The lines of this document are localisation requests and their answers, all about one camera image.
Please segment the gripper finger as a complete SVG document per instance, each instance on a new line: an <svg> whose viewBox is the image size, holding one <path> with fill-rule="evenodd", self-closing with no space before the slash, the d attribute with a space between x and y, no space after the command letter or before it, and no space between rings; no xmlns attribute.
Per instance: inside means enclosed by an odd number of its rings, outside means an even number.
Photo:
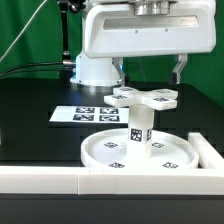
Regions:
<svg viewBox="0 0 224 224"><path fill-rule="evenodd" d="M122 58L114 58L112 60L113 66L118 73L119 79L116 83L117 86L124 86L125 85L125 73L123 71L123 59Z"/></svg>
<svg viewBox="0 0 224 224"><path fill-rule="evenodd" d="M169 83L170 84L179 84L181 81L181 73L188 61L187 54L179 54L175 56L176 65L170 73Z"/></svg>

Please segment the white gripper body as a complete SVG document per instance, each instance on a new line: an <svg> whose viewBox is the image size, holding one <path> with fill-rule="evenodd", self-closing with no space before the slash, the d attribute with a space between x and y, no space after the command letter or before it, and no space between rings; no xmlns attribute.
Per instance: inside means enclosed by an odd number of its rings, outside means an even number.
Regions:
<svg viewBox="0 0 224 224"><path fill-rule="evenodd" d="M139 15L129 0L97 1L85 16L83 48L90 58L210 52L216 44L215 0L160 0Z"/></svg>

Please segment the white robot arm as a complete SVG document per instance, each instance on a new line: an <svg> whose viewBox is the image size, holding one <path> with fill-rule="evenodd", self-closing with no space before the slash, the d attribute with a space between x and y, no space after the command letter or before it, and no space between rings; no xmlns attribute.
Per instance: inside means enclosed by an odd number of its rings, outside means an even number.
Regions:
<svg viewBox="0 0 224 224"><path fill-rule="evenodd" d="M178 83L188 55L215 47L215 13L216 0L86 0L71 81L113 87L124 83L124 58L175 55Z"/></svg>

